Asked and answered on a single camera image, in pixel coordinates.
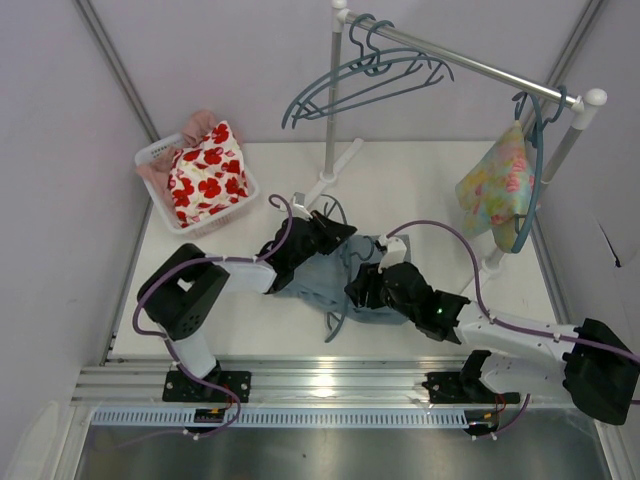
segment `light blue garment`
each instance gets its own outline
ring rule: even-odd
[[[351,252],[351,280],[356,278],[358,269],[366,259],[367,263],[378,263],[382,253],[374,247],[375,237],[354,235],[348,240],[347,248],[339,248],[331,255],[314,255],[299,266],[294,279],[280,292],[278,297],[300,298],[309,305],[326,313],[342,314],[353,320],[363,323],[399,325],[408,319],[388,307],[372,310],[370,308],[356,308],[351,300],[345,300],[344,287],[349,283],[347,276],[346,257],[347,251]],[[399,235],[399,238],[407,245],[406,261],[410,261],[409,237]]]

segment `white wall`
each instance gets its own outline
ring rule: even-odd
[[[161,135],[174,133],[192,111],[207,107],[237,125],[249,141],[324,138],[321,120],[301,121],[295,131],[282,131],[280,121],[295,95],[328,70],[330,0],[94,4]],[[390,19],[400,29],[537,80],[548,74],[584,4],[349,0],[355,12]],[[343,59],[351,60],[355,47],[346,35],[344,42]],[[339,137],[495,138],[513,115],[516,91],[453,70],[454,84],[443,81],[342,114]]]
[[[0,16],[0,476],[101,350],[147,195],[144,138],[69,0]]]
[[[602,87],[609,101],[558,172],[539,215],[573,320],[605,321],[636,353],[640,352],[639,18],[639,2],[610,2],[572,68],[567,79],[572,89]],[[555,144],[562,130],[549,128],[546,138]],[[615,267],[602,230],[622,268]],[[640,477],[640,459],[635,455],[640,444],[639,407],[632,407],[623,431]]]

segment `white table surface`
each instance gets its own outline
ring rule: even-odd
[[[459,227],[463,212],[457,204],[454,186],[491,144],[365,143],[327,193],[341,201],[349,223],[357,226],[361,234],[387,233],[420,218]],[[339,144],[338,153],[347,145]],[[225,255],[257,253],[273,238],[285,218],[282,212],[269,206],[268,195],[279,193],[291,198],[295,191],[308,191],[324,158],[323,143],[247,144],[243,149],[248,168],[262,190],[247,215],[193,240],[169,233],[157,211],[151,213],[112,358],[166,354],[160,340],[141,337],[133,331],[131,316],[140,286],[180,245],[190,241],[205,252]],[[459,241],[437,227],[415,226],[403,233],[410,235],[412,262],[427,282],[440,290],[461,292],[472,270]],[[495,248],[491,233],[474,239],[472,245],[478,257]],[[520,254],[506,258],[501,276],[487,284],[483,292],[492,311],[555,321],[530,239]],[[155,328],[144,313],[140,324],[143,328]],[[409,321],[402,326],[380,326],[347,319],[335,340],[325,344],[327,332],[321,312],[301,300],[249,292],[219,297],[202,328],[215,355],[415,358],[462,355],[471,350],[429,340]]]

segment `teal hanger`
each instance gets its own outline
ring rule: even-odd
[[[538,198],[540,197],[540,180],[542,179],[542,165],[544,162],[544,136],[542,132],[549,123],[554,123],[558,120],[558,118],[560,118],[560,115],[562,114],[562,111],[564,110],[566,104],[567,88],[564,85],[560,85],[558,89],[562,93],[562,98],[560,100],[560,103],[558,104],[558,109],[556,110],[556,113],[553,117],[549,117],[544,121],[542,120],[542,109],[540,108],[540,102],[535,95],[529,95],[526,92],[520,92],[512,98],[512,100],[516,102],[516,120],[520,120],[520,116],[522,115],[522,110],[524,109],[524,104],[527,101],[527,97],[530,97],[531,103],[533,103],[533,111],[536,116],[536,123],[534,124],[531,135],[529,135],[529,138],[527,138],[527,140],[531,142],[531,146],[536,150],[536,167],[535,179],[533,182],[533,191],[531,192],[531,200],[529,201],[527,214],[515,215],[515,231],[518,236],[516,237],[515,242],[513,242],[511,253],[520,253],[522,247],[527,241],[531,226],[533,225],[533,218],[536,213],[536,205],[538,204]],[[523,218],[524,222],[521,228],[520,220]]]
[[[357,59],[344,63],[335,70],[326,73],[300,92],[287,107],[282,119],[282,128],[286,128],[289,118],[292,119],[291,127],[295,128],[298,120],[301,119],[317,120],[330,114],[351,110],[386,98],[402,95],[403,93],[430,87],[442,81],[447,73],[451,81],[454,81],[453,72],[451,71],[451,68],[449,68],[449,65],[438,58],[430,57],[418,49],[403,47],[380,50],[373,45],[371,36],[373,34],[377,34],[377,30],[379,28],[384,26],[394,26],[393,23],[388,20],[376,22],[369,29],[365,43],[371,52],[365,53],[365,45],[355,38],[354,30],[360,22],[366,19],[373,21],[376,20],[373,15],[365,13],[356,17],[349,28],[349,39],[359,48],[360,56]],[[404,70],[394,69],[393,67],[395,65],[406,65],[406,68],[404,68]],[[361,95],[373,92],[384,85],[389,85],[402,78],[415,75],[425,65],[427,66],[429,73],[424,81],[395,92],[385,93],[377,97],[357,101],[358,97]],[[398,74],[390,76],[390,78],[380,81],[372,86],[363,88],[356,93],[340,98],[333,103],[327,105],[320,104],[321,106],[319,106],[319,102],[314,101],[322,92],[336,83],[346,80],[347,78],[361,73],[364,73],[368,77],[378,77],[389,73],[392,69],[395,72],[398,72]]]

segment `laundry basket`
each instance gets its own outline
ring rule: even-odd
[[[134,162],[136,165],[149,163],[154,158],[159,157],[162,152],[164,152],[171,146],[174,146],[176,148],[182,148],[185,146],[185,142],[182,139],[181,134],[176,133],[175,135],[163,138],[162,140],[159,140],[156,143],[143,148],[134,157]],[[155,188],[153,188],[153,185],[151,185],[151,183],[146,179],[144,180],[144,184],[149,191],[149,195],[153,200],[153,204],[158,209],[158,212],[160,213],[160,216],[162,217],[162,220],[164,221],[169,231],[177,235],[188,234],[191,237],[201,237],[203,235],[206,235],[207,233],[211,233],[214,230],[217,230],[218,228],[243,215],[247,211],[247,207],[249,206],[249,204],[260,194],[260,187],[258,187],[256,179],[253,178],[253,175],[247,168],[246,164],[245,174],[247,175],[247,181],[249,182],[249,196],[247,198],[240,200],[238,203],[231,205],[198,223],[194,223],[193,225],[189,225],[184,228],[180,226],[175,213],[167,208],[162,198],[158,195],[158,192],[156,192]]]

